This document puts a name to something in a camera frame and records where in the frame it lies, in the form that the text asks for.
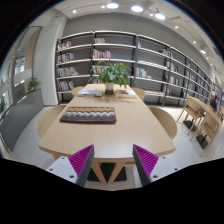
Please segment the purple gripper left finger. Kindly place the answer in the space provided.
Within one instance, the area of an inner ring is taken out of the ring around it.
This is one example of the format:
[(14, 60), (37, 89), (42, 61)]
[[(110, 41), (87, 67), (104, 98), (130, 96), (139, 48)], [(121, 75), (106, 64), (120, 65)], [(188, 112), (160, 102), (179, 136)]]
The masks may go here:
[(93, 157), (94, 145), (87, 146), (69, 157), (69, 161), (78, 176), (76, 184), (81, 187), (85, 186)]

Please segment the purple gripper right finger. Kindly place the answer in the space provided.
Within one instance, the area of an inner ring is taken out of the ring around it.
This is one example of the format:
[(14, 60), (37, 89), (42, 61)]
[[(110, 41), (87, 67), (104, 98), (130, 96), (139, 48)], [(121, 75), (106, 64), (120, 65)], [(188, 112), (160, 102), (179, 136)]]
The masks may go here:
[(139, 173), (141, 184), (143, 186), (150, 184), (150, 174), (153, 171), (159, 157), (136, 144), (133, 145), (132, 154)]

